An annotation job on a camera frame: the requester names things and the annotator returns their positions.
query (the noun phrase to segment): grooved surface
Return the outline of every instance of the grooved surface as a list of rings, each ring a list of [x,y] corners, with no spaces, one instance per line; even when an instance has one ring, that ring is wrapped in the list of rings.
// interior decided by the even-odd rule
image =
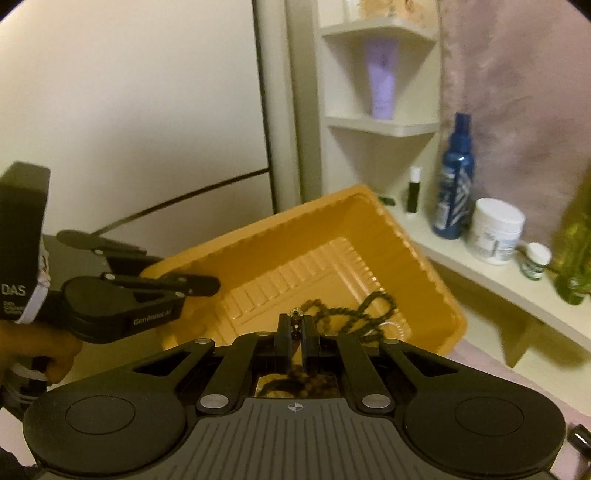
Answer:
[[[457,480],[416,456],[387,419],[344,398],[245,400],[198,422],[179,450],[126,480]],[[548,480],[543,473],[531,477]],[[40,480],[59,480],[47,473]]]

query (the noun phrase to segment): human hand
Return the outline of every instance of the human hand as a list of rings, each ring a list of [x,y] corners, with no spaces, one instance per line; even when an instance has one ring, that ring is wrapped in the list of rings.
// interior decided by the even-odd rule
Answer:
[[[45,375],[48,382],[58,383],[72,368],[82,342],[69,332],[42,323],[17,325],[0,320],[0,384],[5,371],[19,356],[50,358]]]

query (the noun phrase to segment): silver screw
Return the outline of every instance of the silver screw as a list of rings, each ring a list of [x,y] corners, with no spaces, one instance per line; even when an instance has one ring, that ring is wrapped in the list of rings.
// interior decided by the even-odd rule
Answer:
[[[380,395],[379,393],[366,395],[361,402],[367,408],[386,408],[392,403],[386,395]]]
[[[219,395],[217,393],[213,393],[211,395],[205,395],[201,400],[200,403],[205,408],[224,408],[226,405],[230,403],[230,400],[225,395]]]

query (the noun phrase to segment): white jar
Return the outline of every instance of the white jar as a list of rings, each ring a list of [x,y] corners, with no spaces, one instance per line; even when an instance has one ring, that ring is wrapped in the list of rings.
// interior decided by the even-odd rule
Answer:
[[[506,264],[519,243],[525,215],[517,207],[496,199],[480,199],[468,234],[470,251],[493,265]]]

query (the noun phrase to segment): blue spray bottle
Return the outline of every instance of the blue spray bottle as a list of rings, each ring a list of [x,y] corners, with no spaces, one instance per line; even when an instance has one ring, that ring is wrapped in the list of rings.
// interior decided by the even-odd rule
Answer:
[[[460,238],[474,176],[470,115],[456,113],[456,128],[443,155],[433,231],[449,240]]]

